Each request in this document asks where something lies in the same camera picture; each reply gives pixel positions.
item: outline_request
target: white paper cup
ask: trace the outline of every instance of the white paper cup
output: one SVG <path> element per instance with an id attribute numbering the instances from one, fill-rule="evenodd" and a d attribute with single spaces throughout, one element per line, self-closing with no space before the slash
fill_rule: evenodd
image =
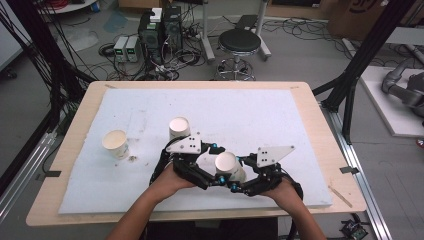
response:
<path id="1" fill-rule="evenodd" d="M 102 144 L 116 159 L 124 159 L 130 155 L 127 135 L 124 131 L 114 130 L 109 132 L 104 136 Z"/>
<path id="2" fill-rule="evenodd" d="M 230 152 L 220 153 L 215 159 L 215 167 L 217 173 L 229 173 L 231 177 L 229 181 L 246 181 L 246 172 L 241 167 L 236 156 Z"/>
<path id="3" fill-rule="evenodd" d="M 172 119 L 169 123 L 169 141 L 181 136 L 190 136 L 190 125 L 188 124 L 187 119 L 177 117 Z"/>

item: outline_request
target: concrete floor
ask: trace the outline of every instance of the concrete floor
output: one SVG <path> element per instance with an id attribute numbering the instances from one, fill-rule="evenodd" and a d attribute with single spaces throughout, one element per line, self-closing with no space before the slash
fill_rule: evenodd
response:
<path id="1" fill-rule="evenodd" d="M 99 14 L 65 14 L 62 23 L 78 23 L 90 18 L 88 22 L 78 25 L 95 31 L 99 42 L 88 49 L 78 52 L 86 64 L 97 64 L 105 59 L 97 54 L 98 48 L 112 42 L 119 34 L 136 32 L 137 21 L 125 21 L 110 31 L 107 23 L 117 12 L 105 10 Z M 229 29 L 230 24 L 220 24 L 221 19 L 210 20 L 210 28 Z M 264 41 L 272 52 L 268 61 L 262 61 L 259 55 L 246 57 L 255 70 L 258 81 L 305 81 L 311 88 L 316 88 L 340 75 L 349 64 L 344 53 L 335 49 L 332 41 L 300 40 L 284 31 L 266 31 L 262 33 Z M 211 37 L 212 46 L 216 46 L 217 38 Z M 217 63 L 229 57 L 225 53 L 214 50 L 215 63 L 198 67 L 187 67 L 179 71 L 179 80 L 210 80 L 215 73 Z M 381 58 L 399 56 L 390 51 L 382 51 Z M 3 173 L 8 163 L 19 152 L 30 134 L 35 130 L 47 113 L 49 93 L 37 75 L 34 67 L 25 56 L 20 56 L 12 64 L 18 78 L 0 79 L 0 140 L 1 165 Z M 106 72 L 113 71 L 110 66 L 104 67 Z M 107 74 L 102 69 L 94 71 L 100 79 Z M 326 94 L 317 97 L 325 99 Z M 372 191 L 393 239 L 424 238 L 424 154 L 416 146 L 413 138 L 392 137 L 389 130 L 377 113 L 369 96 L 359 83 L 357 87 L 354 113 L 352 119 L 351 139 L 356 154 L 364 169 Z M 46 166 L 53 160 L 47 160 Z M 36 180 L 41 169 L 31 178 L 11 211 L 0 225 L 2 239 L 102 239 L 114 224 L 88 224 L 61 227 L 28 227 L 25 218 L 33 200 L 42 185 Z M 349 214 L 317 215 L 316 219 L 328 237 L 341 237 L 339 229 L 341 221 L 350 219 Z M 362 221 L 367 221 L 366 214 L 361 214 Z M 287 234 L 290 227 L 289 218 L 280 218 L 280 235 Z M 371 233 L 365 239 L 375 239 Z"/>

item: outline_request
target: wooden table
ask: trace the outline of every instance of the wooden table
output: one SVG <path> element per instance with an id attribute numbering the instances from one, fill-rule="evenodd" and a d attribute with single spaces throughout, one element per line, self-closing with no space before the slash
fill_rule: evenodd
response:
<path id="1" fill-rule="evenodd" d="M 60 177 L 46 178 L 28 214 L 30 226 L 117 222 L 119 214 L 66 214 L 58 209 L 66 192 L 75 160 L 96 116 L 103 94 L 108 88 L 133 89 L 282 89 L 290 90 L 315 152 L 324 179 L 333 198 L 328 208 L 310 209 L 311 213 L 340 213 L 365 211 L 365 200 L 351 174 L 342 174 L 347 163 L 312 94 L 304 82 L 112 82 L 100 81 L 90 85 L 63 143 L 50 168 L 61 171 Z M 151 220 L 201 220 L 287 215 L 278 208 L 213 210 L 187 212 L 155 212 Z"/>

